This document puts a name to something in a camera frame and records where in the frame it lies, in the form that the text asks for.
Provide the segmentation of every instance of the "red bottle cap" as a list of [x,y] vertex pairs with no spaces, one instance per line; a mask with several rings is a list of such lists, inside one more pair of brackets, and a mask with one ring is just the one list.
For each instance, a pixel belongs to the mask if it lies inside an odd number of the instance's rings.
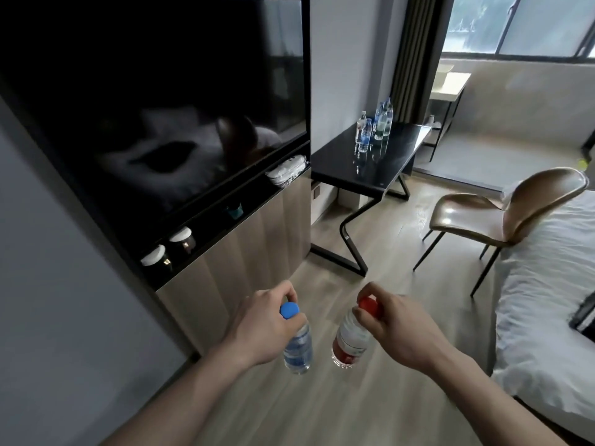
[[372,299],[371,297],[364,297],[358,302],[358,307],[360,307],[362,310],[367,311],[376,319],[380,319],[382,317],[382,306],[378,303],[376,299]]

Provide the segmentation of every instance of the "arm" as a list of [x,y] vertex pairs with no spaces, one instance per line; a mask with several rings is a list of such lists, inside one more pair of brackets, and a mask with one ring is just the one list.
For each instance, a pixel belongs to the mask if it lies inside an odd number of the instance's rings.
[[436,382],[456,404],[484,445],[559,446],[565,443],[527,409],[507,395],[477,365],[449,343],[423,307],[392,295],[375,283],[358,301],[373,295],[383,306],[380,320],[354,308],[358,321],[397,362]]
[[246,298],[223,342],[104,444],[190,444],[223,392],[250,367],[276,358],[306,323],[303,313],[283,319],[284,296],[298,301],[288,281]]

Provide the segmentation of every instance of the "white cup lid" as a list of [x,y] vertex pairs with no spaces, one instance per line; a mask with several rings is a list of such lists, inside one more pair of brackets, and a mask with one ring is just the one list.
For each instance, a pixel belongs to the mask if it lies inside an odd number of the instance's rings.
[[165,255],[165,246],[160,244],[153,252],[144,257],[140,262],[143,266],[152,266],[161,260],[163,255]]
[[192,234],[192,230],[190,230],[188,227],[184,227],[179,232],[170,236],[170,242],[177,243],[179,241],[183,241],[184,239],[187,239],[188,236],[190,236],[191,234]]

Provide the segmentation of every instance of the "black object on bed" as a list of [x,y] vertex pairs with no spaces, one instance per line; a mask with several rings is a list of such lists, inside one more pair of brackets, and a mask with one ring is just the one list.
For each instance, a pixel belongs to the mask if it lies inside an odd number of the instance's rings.
[[577,332],[595,341],[595,292],[584,300],[569,324]]

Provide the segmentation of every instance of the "plastic bottle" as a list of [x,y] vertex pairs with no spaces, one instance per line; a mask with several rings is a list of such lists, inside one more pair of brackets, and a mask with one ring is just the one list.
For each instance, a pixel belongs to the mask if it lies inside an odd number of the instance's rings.
[[376,108],[376,114],[374,115],[374,123],[372,123],[372,133],[376,133],[376,126],[378,125],[378,119],[380,119],[380,113],[384,109],[384,103],[380,102]]
[[362,131],[364,130],[367,121],[368,119],[366,119],[366,111],[362,111],[362,116],[355,124],[355,143],[358,145],[362,143]]
[[390,102],[390,97],[386,102],[386,126],[384,127],[384,137],[390,134],[390,128],[393,126],[393,104]]
[[[295,302],[285,302],[281,305],[279,313],[289,319],[299,313],[298,304]],[[312,337],[310,336],[310,326],[306,324],[294,336],[283,351],[285,366],[294,374],[304,374],[312,364]]]
[[362,141],[358,146],[358,152],[360,152],[360,153],[368,152],[368,147],[369,147],[371,138],[372,138],[372,119],[367,119],[366,126],[362,130]]
[[[376,299],[364,297],[358,303],[362,310],[366,310],[375,318],[381,316],[381,306]],[[333,341],[332,358],[335,365],[342,368],[352,367],[366,352],[372,334],[355,319],[352,310],[347,312],[338,328]]]
[[386,106],[383,105],[380,116],[378,117],[378,123],[376,124],[376,132],[374,133],[374,139],[376,139],[376,141],[382,141],[387,120]]

